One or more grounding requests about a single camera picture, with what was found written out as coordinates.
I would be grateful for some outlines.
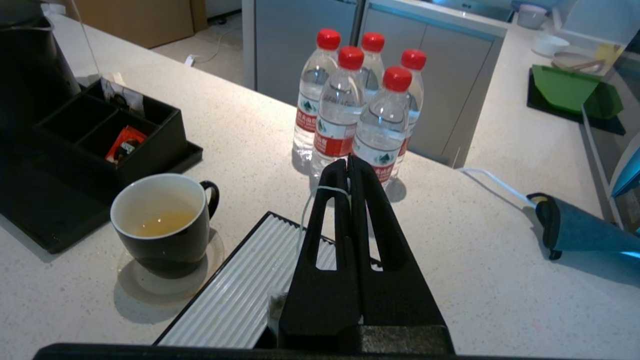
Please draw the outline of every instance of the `mug handle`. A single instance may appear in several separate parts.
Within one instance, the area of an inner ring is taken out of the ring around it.
[[[209,180],[201,181],[200,185],[202,185],[204,190],[211,188],[211,198],[209,199],[209,219],[211,219],[218,208],[218,203],[220,202],[220,190],[218,190],[218,187]]]

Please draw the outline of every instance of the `sink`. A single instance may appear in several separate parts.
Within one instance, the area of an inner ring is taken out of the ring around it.
[[[479,1],[471,0],[423,0],[425,3],[431,3],[446,8],[459,10],[461,12],[468,12],[489,19],[511,22],[513,18],[513,10],[507,8],[501,8],[498,6],[492,6],[480,3]]]

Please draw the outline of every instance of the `countertop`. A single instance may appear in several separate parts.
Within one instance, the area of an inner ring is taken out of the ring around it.
[[[79,25],[54,15],[77,76],[95,73]],[[295,108],[88,28],[100,71],[182,110],[204,148],[186,174],[218,184],[211,221],[225,256],[271,210],[300,220],[308,177],[291,164]],[[525,106],[531,36],[509,27],[467,165],[524,193],[545,191],[598,214],[579,127]],[[540,249],[532,209],[412,153],[393,207],[458,354],[633,359],[640,354],[635,259]],[[479,181],[488,184],[486,179]],[[331,223],[328,214],[325,223]],[[324,234],[333,237],[330,227]],[[124,247],[104,225],[49,255],[0,217],[0,356],[30,358],[55,342],[152,343],[184,306],[142,303],[118,282]]]

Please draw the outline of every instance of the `red label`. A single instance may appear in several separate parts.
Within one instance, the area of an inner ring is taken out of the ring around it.
[[[321,154],[339,158],[347,156],[351,152],[353,137],[346,139],[332,139],[316,132],[314,146]]]
[[[296,114],[296,125],[298,125],[302,130],[308,131],[310,133],[315,133],[316,131],[316,118],[315,115],[307,115],[298,108],[298,113]]]
[[[374,167],[373,171],[376,172],[376,175],[378,176],[378,180],[380,180],[381,183],[384,183],[385,181],[389,180],[389,178],[391,177],[391,170],[393,170],[394,168],[394,164],[391,165],[387,165],[386,167]]]
[[[405,138],[402,142],[402,146],[400,146],[400,152],[398,152],[398,156],[402,156],[406,153],[406,147],[409,145],[409,139],[411,139],[410,136],[408,138]]]

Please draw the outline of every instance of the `coffee mug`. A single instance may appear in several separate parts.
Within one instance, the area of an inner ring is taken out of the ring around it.
[[[211,189],[207,205],[205,190]],[[131,256],[151,273],[176,279],[198,268],[209,244],[218,187],[180,174],[159,174],[124,188],[111,205],[111,223]]]

